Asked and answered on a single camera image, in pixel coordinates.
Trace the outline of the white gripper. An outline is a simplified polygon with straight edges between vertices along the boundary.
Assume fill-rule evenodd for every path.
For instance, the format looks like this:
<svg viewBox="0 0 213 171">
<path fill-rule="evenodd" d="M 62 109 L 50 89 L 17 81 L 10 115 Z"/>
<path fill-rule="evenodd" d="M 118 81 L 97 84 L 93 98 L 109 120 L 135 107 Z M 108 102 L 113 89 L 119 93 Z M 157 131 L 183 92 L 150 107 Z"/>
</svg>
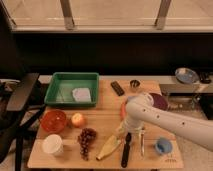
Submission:
<svg viewBox="0 0 213 171">
<path fill-rule="evenodd" d="M 139 127 L 133 126 L 132 124 L 129 124 L 126 120 L 124 120 L 116 129 L 116 136 L 123 137 L 126 133 L 138 133 L 139 131 Z"/>
</svg>

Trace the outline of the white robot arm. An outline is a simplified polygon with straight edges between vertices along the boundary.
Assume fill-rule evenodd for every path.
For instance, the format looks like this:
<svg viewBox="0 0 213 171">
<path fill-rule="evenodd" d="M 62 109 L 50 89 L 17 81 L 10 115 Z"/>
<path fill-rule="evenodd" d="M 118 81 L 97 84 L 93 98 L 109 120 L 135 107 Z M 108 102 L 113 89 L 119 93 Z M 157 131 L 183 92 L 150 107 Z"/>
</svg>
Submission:
<svg viewBox="0 0 213 171">
<path fill-rule="evenodd" d="M 213 151 L 213 121 L 158 109 L 149 93 L 131 97 L 125 109 L 127 114 L 121 122 L 121 128 L 126 132 L 138 133 L 142 123 L 149 122 Z"/>
</svg>

